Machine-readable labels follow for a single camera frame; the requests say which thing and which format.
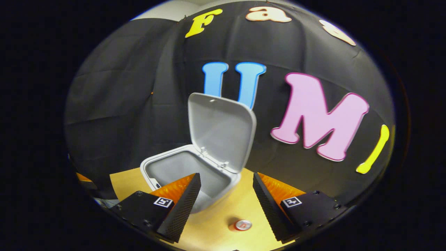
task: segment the lid hinge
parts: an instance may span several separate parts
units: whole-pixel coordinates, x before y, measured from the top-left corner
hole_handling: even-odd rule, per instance
[[[204,157],[206,155],[207,151],[206,149],[203,147],[200,148],[200,156]]]
[[[227,167],[228,164],[229,164],[229,162],[226,161],[226,162],[221,163],[219,166],[224,169]]]

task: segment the table surface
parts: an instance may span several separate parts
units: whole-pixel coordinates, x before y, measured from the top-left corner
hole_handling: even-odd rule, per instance
[[[138,190],[152,192],[139,168],[111,174],[110,179],[120,201]],[[293,243],[276,241],[252,188],[252,179],[253,172],[244,168],[240,182],[231,192],[209,208],[189,216],[178,243],[165,243],[193,251],[270,251]],[[252,228],[231,232],[228,225],[238,219],[251,221]]]

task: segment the yellow letter f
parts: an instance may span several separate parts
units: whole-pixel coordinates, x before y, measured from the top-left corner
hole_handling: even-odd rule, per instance
[[[222,9],[216,9],[207,13],[204,13],[200,16],[196,16],[193,20],[192,26],[189,30],[189,32],[186,34],[186,38],[196,35],[202,31],[204,31],[204,28],[201,27],[203,24],[208,25],[212,22],[214,19],[214,15],[219,15],[223,12]]]

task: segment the red soda can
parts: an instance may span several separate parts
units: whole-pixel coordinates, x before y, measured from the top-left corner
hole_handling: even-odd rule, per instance
[[[233,232],[246,231],[252,227],[252,223],[248,220],[238,220],[229,225],[229,230]]]

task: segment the pink letter m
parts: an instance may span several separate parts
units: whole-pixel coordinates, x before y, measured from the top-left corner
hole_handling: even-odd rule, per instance
[[[317,153],[333,161],[345,159],[362,118],[368,113],[369,105],[355,93],[348,93],[327,113],[324,91],[319,80],[302,73],[289,73],[285,81],[291,86],[291,94],[285,116],[280,127],[271,130],[278,141],[295,144],[299,141],[297,129],[303,120],[303,145],[312,148],[330,132],[325,144],[318,146]]]

